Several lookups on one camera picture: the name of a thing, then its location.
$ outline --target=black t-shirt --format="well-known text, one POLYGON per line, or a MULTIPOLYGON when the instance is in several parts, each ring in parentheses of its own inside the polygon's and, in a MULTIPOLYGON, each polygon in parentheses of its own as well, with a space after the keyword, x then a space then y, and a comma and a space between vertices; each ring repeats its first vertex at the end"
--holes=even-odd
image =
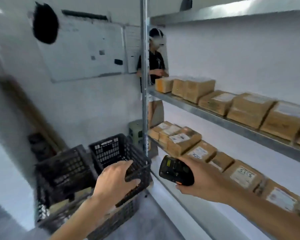
MULTIPOLYGON (((164 65, 164 59, 161 55, 160 52, 156 51, 155 53, 152 53, 149 51, 149 67, 150 70, 154 69, 162 69, 165 70, 166 67, 164 65)), ((141 56, 139 57, 138 65, 137 65, 137 70, 141 69, 141 56)), ((160 76, 156 75, 150 75, 151 78, 151 85, 155 84, 155 80, 158 78, 161 78, 160 76)))

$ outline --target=stacked baskets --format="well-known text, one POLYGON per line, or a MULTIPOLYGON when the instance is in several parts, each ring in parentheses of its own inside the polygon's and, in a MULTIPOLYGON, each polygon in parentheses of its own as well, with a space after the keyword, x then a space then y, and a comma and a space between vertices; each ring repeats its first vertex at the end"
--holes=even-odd
POLYGON ((150 184, 151 161, 131 145, 123 134, 109 137, 89 145, 90 157, 84 147, 60 153, 36 165, 36 225, 55 232, 92 195, 86 193, 75 199, 74 194, 88 187, 94 188, 98 175, 105 167, 121 160, 133 160, 126 174, 126 181, 141 179, 141 183, 109 212, 102 224, 92 232, 89 240, 103 239, 130 219, 138 209, 136 195, 150 184), (50 214, 51 205, 69 199, 69 203, 50 214))

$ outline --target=hand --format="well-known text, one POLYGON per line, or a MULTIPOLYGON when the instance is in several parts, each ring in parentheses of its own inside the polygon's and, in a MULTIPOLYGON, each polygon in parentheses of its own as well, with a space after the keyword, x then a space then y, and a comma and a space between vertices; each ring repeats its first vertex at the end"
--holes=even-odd
POLYGON ((156 76, 163 76, 164 75, 164 70, 162 69, 154 69, 149 71, 150 75, 156 75, 156 76))
POLYGON ((194 176, 192 186, 176 185, 181 193, 196 196, 208 201, 228 204, 232 189, 236 186, 228 181, 214 166, 192 159, 179 157, 191 170, 194 176))
POLYGON ((92 198, 105 202, 108 210, 119 203, 141 182, 140 179, 128 183, 124 180, 127 169, 132 163, 133 161, 119 161, 106 167, 96 181, 92 198))

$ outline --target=white shorts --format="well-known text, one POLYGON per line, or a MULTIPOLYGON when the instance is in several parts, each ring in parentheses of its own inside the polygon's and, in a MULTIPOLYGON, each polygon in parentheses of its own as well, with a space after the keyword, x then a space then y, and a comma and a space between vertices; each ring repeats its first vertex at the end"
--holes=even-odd
POLYGON ((148 94, 148 102, 153 102, 153 101, 160 101, 160 99, 148 94))

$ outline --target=barcode scanner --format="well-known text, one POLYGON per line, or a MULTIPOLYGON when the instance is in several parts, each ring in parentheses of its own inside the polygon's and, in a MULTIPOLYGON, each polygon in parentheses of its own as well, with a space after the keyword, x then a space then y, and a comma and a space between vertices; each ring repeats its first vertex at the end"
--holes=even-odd
POLYGON ((159 176, 184 186, 191 186, 195 183, 191 169, 183 161, 169 156, 163 158, 159 176))

